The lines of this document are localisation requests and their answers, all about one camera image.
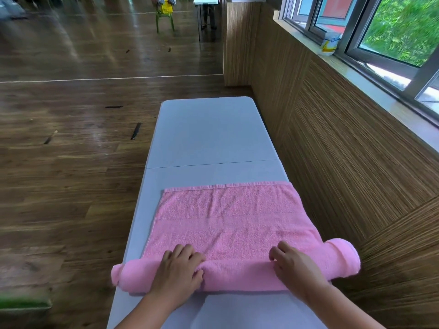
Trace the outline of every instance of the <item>window sill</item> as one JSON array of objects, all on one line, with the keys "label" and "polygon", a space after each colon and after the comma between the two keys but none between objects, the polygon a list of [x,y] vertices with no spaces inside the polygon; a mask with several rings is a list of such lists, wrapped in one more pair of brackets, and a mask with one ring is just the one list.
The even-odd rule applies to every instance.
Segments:
[{"label": "window sill", "polygon": [[348,80],[352,85],[359,88],[370,99],[389,112],[399,122],[414,132],[425,143],[439,152],[439,128],[425,120],[423,117],[409,109],[392,95],[376,86],[359,71],[345,64],[336,56],[322,56],[319,54],[320,47],[313,40],[306,37],[302,32],[294,28],[284,20],[279,20],[279,12],[275,11],[273,19],[284,30],[299,40],[304,46],[318,55],[324,62]]}]

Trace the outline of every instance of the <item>window frame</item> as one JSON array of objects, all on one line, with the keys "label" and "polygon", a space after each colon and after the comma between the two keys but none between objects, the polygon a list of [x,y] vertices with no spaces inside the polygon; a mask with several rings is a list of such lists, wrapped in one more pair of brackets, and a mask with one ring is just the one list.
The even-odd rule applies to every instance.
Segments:
[{"label": "window frame", "polygon": [[[391,57],[380,55],[373,51],[367,51],[359,47],[380,3],[381,0],[356,0],[354,5],[350,5],[348,14],[346,15],[348,16],[350,12],[350,17],[348,18],[345,31],[339,41],[335,55],[358,70],[387,93],[391,94],[436,126],[439,126],[439,114],[417,101],[417,98],[428,86],[431,85],[439,89],[439,43],[431,56],[421,67],[413,66],[403,61],[395,60]],[[304,35],[316,43],[321,44],[326,31],[317,27],[316,21],[321,12],[323,0],[313,0],[305,27],[296,23],[293,16],[289,16],[296,4],[300,7],[298,0],[294,0],[294,2],[292,2],[292,0],[283,0],[280,19],[284,19],[304,33]],[[365,65],[367,63],[390,71],[396,75],[406,77],[410,82],[406,88],[401,90],[367,67],[367,65]]]}]

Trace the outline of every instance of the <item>green foliage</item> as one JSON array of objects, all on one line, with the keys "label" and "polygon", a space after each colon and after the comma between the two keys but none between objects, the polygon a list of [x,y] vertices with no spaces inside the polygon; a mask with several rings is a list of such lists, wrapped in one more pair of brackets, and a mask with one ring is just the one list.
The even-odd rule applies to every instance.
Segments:
[{"label": "green foliage", "polygon": [[382,0],[363,46],[422,66],[439,43],[439,0]]}]

